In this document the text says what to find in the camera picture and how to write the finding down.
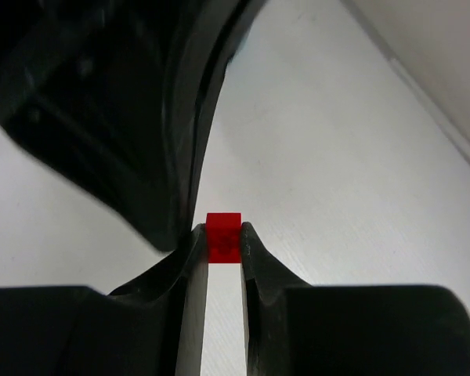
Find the small red lego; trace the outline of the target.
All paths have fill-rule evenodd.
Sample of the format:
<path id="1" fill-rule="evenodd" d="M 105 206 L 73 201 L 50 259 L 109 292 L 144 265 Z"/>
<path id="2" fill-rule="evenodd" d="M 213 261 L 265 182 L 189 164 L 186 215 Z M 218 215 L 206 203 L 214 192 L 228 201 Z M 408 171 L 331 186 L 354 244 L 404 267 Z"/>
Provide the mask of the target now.
<path id="1" fill-rule="evenodd" d="M 210 264 L 239 264 L 241 213 L 210 212 L 207 214 L 205 230 Z"/>

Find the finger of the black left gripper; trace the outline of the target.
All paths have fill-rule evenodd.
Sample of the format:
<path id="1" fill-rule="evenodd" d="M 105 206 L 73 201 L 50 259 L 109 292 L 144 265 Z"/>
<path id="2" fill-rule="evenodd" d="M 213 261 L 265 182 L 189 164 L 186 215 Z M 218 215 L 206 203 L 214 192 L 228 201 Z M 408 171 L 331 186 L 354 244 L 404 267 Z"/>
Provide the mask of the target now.
<path id="1" fill-rule="evenodd" d="M 190 231 L 226 67 L 261 1 L 0 1 L 0 126 L 160 251 Z"/>

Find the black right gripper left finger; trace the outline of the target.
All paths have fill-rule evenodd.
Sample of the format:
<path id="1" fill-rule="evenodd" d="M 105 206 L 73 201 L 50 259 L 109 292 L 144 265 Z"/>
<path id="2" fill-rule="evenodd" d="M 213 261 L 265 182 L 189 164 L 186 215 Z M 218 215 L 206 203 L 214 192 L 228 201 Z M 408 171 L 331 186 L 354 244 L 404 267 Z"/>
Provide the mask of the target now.
<path id="1" fill-rule="evenodd" d="M 207 298 L 205 228 L 104 295 L 0 288 L 0 375 L 197 375 Z"/>

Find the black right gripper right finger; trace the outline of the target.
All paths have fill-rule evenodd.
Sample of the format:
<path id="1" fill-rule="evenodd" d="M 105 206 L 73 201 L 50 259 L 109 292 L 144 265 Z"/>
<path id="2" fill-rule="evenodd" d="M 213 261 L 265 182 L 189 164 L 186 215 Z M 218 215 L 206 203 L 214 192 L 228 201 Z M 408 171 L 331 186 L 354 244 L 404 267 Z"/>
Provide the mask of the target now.
<path id="1" fill-rule="evenodd" d="M 314 286 L 241 228 L 250 375 L 470 375 L 470 317 L 438 285 Z"/>

